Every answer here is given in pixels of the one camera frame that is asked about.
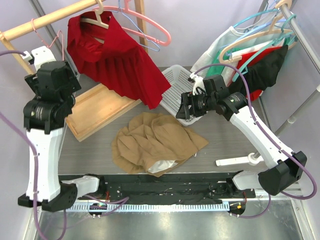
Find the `tan cloth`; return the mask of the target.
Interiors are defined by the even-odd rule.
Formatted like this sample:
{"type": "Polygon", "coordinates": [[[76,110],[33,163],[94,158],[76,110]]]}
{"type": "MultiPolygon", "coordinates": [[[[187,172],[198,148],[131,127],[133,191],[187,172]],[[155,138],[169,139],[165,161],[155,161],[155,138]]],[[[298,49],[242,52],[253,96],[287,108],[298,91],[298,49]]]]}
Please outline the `tan cloth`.
{"type": "Polygon", "coordinates": [[[172,115],[143,112],[118,131],[111,143],[112,160],[128,174],[160,177],[208,143],[172,115]]]}

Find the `red skirt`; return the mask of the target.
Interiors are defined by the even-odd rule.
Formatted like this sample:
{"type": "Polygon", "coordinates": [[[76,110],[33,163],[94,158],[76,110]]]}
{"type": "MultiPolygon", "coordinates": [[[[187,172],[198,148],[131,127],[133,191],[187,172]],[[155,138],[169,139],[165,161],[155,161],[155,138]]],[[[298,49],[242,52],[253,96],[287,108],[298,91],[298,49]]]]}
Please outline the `red skirt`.
{"type": "Polygon", "coordinates": [[[105,11],[103,28],[82,18],[95,19],[92,11],[68,21],[67,52],[77,71],[122,97],[141,100],[155,109],[171,85],[145,50],[105,11]]]}

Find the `pink wire hanger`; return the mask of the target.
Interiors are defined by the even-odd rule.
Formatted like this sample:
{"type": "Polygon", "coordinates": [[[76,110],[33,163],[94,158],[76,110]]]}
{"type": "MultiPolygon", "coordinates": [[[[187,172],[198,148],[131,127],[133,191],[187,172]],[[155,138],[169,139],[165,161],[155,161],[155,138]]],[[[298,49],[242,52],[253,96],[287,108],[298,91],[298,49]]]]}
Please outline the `pink wire hanger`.
{"type": "Polygon", "coordinates": [[[44,44],[45,47],[47,47],[48,49],[51,49],[52,46],[55,44],[55,43],[61,43],[61,57],[62,57],[62,60],[64,61],[65,60],[65,48],[64,48],[64,34],[61,30],[59,30],[56,34],[55,34],[55,37],[53,38],[52,42],[50,44],[48,44],[43,38],[42,36],[37,32],[36,28],[35,28],[35,25],[34,25],[34,18],[31,19],[31,25],[32,25],[32,28],[33,28],[33,31],[36,33],[36,35],[38,36],[38,38],[41,40],[41,42],[44,44]]]}

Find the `beige plastic hanger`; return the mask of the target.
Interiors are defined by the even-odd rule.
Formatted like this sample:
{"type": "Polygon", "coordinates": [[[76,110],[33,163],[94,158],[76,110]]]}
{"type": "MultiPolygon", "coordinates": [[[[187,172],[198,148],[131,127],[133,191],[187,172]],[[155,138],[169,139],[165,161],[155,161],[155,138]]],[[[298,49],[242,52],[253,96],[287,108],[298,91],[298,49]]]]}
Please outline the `beige plastic hanger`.
{"type": "Polygon", "coordinates": [[[96,25],[100,28],[108,29],[109,25],[104,23],[101,19],[101,14],[104,12],[104,5],[102,0],[95,0],[98,5],[98,9],[93,9],[92,11],[95,13],[95,19],[81,17],[80,22],[87,23],[90,25],[96,25]]]}

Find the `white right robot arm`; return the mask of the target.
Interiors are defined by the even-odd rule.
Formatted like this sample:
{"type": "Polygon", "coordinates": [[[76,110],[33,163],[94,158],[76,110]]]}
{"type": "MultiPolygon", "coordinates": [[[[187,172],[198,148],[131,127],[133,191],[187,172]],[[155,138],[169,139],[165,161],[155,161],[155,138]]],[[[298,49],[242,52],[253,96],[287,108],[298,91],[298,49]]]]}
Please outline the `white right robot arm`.
{"type": "Polygon", "coordinates": [[[225,186],[230,197],[236,198],[244,190],[256,187],[276,196],[301,178],[307,156],[287,147],[260,122],[242,93],[230,93],[221,75],[202,78],[192,73],[188,80],[194,83],[193,91],[181,94],[176,118],[188,120],[191,116],[198,118],[208,111],[215,111],[245,135],[267,166],[262,172],[236,174],[225,186]]]}

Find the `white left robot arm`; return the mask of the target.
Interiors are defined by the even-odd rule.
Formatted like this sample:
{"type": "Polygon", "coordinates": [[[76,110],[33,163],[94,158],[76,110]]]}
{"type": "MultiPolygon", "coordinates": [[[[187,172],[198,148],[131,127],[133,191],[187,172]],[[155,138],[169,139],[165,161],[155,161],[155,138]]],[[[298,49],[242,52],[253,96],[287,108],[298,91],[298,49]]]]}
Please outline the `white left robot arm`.
{"type": "Polygon", "coordinates": [[[107,192],[103,176],[86,174],[72,180],[59,180],[65,119],[76,103],[74,93],[81,89],[69,63],[43,63],[35,74],[24,79],[35,96],[23,108],[23,126],[30,145],[29,183],[26,193],[18,198],[18,205],[40,206],[54,213],[71,208],[78,198],[87,194],[102,199],[107,192]]]}

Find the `beige hanger on metal rack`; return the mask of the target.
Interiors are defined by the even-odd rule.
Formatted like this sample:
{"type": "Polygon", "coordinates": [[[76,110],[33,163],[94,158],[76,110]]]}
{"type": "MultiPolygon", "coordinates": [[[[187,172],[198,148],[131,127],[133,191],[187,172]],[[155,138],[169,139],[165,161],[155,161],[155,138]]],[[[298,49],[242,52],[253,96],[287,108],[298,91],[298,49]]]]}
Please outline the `beige hanger on metal rack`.
{"type": "Polygon", "coordinates": [[[221,64],[229,64],[234,61],[239,61],[239,57],[230,57],[227,60],[224,60],[224,55],[227,53],[231,54],[231,50],[233,50],[235,47],[247,43],[253,43],[253,40],[256,40],[257,38],[263,37],[263,36],[269,36],[275,37],[275,39],[278,39],[280,36],[282,36],[284,33],[290,33],[291,30],[286,29],[284,25],[282,25],[281,28],[276,28],[275,25],[280,21],[284,15],[278,14],[272,19],[271,23],[266,23],[266,25],[261,25],[255,29],[253,29],[251,32],[247,32],[245,35],[238,38],[233,43],[227,45],[220,53],[219,55],[219,62],[221,64]]]}

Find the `thick pink plastic hanger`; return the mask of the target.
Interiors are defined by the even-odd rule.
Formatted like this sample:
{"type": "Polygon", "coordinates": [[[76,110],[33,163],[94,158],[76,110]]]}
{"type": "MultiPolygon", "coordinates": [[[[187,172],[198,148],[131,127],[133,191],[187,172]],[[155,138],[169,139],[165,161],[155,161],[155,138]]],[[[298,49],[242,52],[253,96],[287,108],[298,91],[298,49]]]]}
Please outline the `thick pink plastic hanger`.
{"type": "MultiPolygon", "coordinates": [[[[159,45],[159,47],[160,46],[167,47],[167,46],[169,46],[171,44],[172,36],[169,33],[169,31],[167,29],[165,29],[163,26],[161,26],[159,23],[157,23],[156,21],[154,21],[151,18],[145,16],[144,13],[140,14],[140,13],[136,12],[135,6],[134,6],[134,10],[132,10],[130,8],[130,1],[129,0],[119,0],[117,2],[117,6],[111,6],[111,5],[103,5],[103,6],[104,6],[104,12],[111,12],[111,13],[115,13],[115,14],[119,13],[119,14],[122,15],[121,10],[123,10],[123,12],[126,15],[128,15],[134,22],[136,22],[137,18],[142,19],[144,21],[145,25],[146,25],[146,29],[145,29],[145,32],[144,32],[144,34],[146,35],[146,38],[148,38],[152,42],[154,42],[157,45],[159,45]],[[148,25],[150,25],[150,26],[156,28],[157,30],[159,30],[163,34],[165,39],[164,40],[160,40],[157,37],[148,35],[147,34],[147,26],[148,25]]],[[[136,36],[138,38],[139,38],[139,36],[143,37],[143,35],[138,32],[136,27],[134,29],[123,27],[122,29],[127,34],[134,35],[134,36],[136,36]]]]}

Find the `teal plastic hanger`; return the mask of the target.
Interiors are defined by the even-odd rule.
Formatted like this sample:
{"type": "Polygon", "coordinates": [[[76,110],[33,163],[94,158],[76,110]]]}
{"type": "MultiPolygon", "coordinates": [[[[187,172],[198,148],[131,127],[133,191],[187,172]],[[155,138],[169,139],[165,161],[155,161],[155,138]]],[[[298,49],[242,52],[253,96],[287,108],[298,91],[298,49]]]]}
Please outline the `teal plastic hanger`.
{"type": "Polygon", "coordinates": [[[224,61],[223,56],[227,53],[229,49],[233,49],[234,47],[248,42],[252,39],[256,39],[263,36],[269,36],[271,35],[273,39],[265,44],[262,48],[258,50],[251,50],[253,55],[251,55],[250,58],[248,58],[242,65],[240,65],[240,68],[236,70],[236,73],[234,74],[232,81],[235,82],[237,78],[240,76],[240,74],[244,74],[244,69],[247,68],[248,64],[254,60],[258,55],[260,55],[263,51],[266,49],[269,49],[271,47],[277,46],[278,43],[281,43],[282,45],[287,45],[288,49],[291,49],[295,46],[296,42],[298,41],[298,37],[294,33],[293,29],[286,28],[286,25],[288,25],[292,19],[295,19],[297,17],[296,14],[291,14],[286,20],[283,19],[284,15],[279,14],[275,16],[272,20],[272,22],[266,23],[262,26],[259,26],[255,29],[253,29],[251,32],[246,33],[244,37],[239,38],[237,41],[233,42],[232,44],[225,47],[219,57],[220,63],[232,63],[234,61],[240,62],[243,59],[242,55],[234,55],[231,54],[231,58],[224,61]]]}

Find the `light blue hanger on rack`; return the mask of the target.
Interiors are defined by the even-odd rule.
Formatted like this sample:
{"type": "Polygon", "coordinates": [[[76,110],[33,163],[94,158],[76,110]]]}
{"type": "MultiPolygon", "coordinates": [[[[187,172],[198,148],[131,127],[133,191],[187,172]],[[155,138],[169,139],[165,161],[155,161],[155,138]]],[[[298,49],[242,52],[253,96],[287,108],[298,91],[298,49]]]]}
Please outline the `light blue hanger on rack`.
{"type": "Polygon", "coordinates": [[[279,10],[279,8],[272,7],[275,3],[278,3],[278,0],[275,0],[274,3],[270,4],[262,14],[259,23],[262,24],[275,24],[279,20],[284,18],[284,15],[279,10]]]}

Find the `white mesh basket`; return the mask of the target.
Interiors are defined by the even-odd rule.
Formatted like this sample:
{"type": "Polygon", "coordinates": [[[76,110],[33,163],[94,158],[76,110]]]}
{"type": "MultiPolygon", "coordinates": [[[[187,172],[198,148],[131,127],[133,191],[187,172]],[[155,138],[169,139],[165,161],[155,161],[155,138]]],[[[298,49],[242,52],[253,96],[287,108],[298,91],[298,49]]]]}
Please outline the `white mesh basket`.
{"type": "Polygon", "coordinates": [[[191,72],[175,64],[163,70],[162,74],[171,87],[162,94],[160,105],[175,117],[181,105],[181,94],[193,90],[194,84],[188,81],[191,72]]]}

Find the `wooden clothes rack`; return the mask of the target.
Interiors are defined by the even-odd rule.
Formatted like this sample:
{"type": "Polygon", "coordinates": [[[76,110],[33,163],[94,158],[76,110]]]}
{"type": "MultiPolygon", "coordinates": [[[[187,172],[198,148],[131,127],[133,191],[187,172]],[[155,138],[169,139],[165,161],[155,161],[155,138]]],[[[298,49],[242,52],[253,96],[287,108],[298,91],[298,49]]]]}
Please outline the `wooden clothes rack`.
{"type": "MultiPolygon", "coordinates": [[[[69,17],[94,5],[102,9],[101,0],[81,0],[54,12],[48,13],[33,21],[26,22],[10,30],[0,33],[0,41],[7,50],[14,50],[11,40],[69,17]]],[[[96,133],[118,117],[141,103],[121,97],[102,84],[89,89],[75,98],[76,103],[72,114],[66,118],[66,123],[78,141],[83,141],[96,133]]]]}

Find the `red garment on rack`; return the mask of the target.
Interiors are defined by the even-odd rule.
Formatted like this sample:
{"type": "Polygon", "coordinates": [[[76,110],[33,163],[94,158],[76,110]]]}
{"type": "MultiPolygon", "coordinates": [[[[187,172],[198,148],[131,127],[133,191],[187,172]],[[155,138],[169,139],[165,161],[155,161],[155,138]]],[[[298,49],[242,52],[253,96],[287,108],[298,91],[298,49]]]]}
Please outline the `red garment on rack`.
{"type": "MultiPolygon", "coordinates": [[[[269,47],[267,49],[265,49],[264,51],[262,51],[259,55],[257,55],[253,60],[251,60],[247,67],[251,67],[254,64],[256,64],[257,62],[259,62],[263,57],[267,56],[268,54],[274,52],[275,50],[280,49],[281,46],[273,46],[273,47],[269,47]]],[[[240,67],[250,58],[252,57],[257,51],[254,52],[250,52],[250,53],[245,53],[242,55],[242,59],[238,62],[236,68],[239,70],[240,67]]],[[[259,96],[262,94],[263,90],[250,90],[250,100],[251,101],[255,101],[259,98],[259,96]]]]}

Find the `black garment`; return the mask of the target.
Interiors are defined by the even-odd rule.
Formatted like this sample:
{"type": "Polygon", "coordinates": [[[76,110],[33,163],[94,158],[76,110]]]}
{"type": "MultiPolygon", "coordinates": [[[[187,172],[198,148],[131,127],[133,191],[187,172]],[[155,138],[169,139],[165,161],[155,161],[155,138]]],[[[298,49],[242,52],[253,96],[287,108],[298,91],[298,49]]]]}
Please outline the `black garment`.
{"type": "Polygon", "coordinates": [[[247,73],[244,74],[249,92],[250,90],[263,90],[276,84],[278,73],[285,61],[288,52],[288,45],[271,52],[263,57],[253,66],[247,67],[247,73]]]}

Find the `metal clothes rack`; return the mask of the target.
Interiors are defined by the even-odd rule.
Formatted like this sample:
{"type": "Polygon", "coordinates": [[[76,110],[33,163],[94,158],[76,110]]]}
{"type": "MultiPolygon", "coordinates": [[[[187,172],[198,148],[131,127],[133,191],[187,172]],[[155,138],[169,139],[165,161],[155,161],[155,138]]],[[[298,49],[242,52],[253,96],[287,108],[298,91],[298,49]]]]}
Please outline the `metal clothes rack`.
{"type": "Polygon", "coordinates": [[[307,155],[307,167],[311,170],[320,166],[319,84],[320,73],[303,44],[297,42],[288,51],[276,84],[252,103],[273,131],[295,117],[279,137],[292,149],[307,155]]]}

